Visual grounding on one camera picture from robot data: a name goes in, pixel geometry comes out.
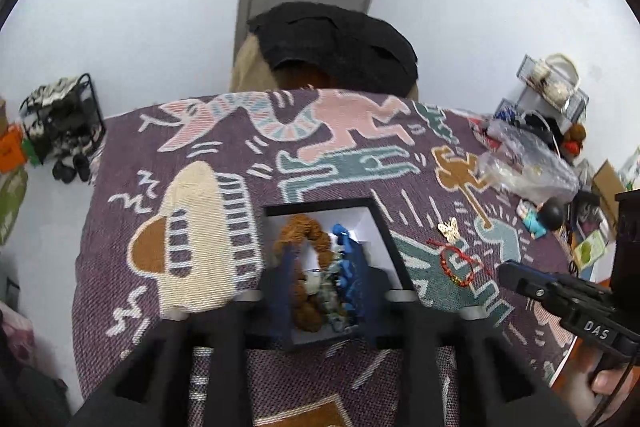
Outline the person's right hand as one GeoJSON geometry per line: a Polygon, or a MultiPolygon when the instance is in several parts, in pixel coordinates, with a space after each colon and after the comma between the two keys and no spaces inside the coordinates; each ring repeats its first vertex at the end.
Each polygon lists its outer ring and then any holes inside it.
{"type": "Polygon", "coordinates": [[[576,416],[579,425],[588,424],[588,419],[598,405],[612,395],[625,365],[616,369],[596,371],[602,352],[577,341],[570,352],[562,371],[552,389],[576,416]]]}

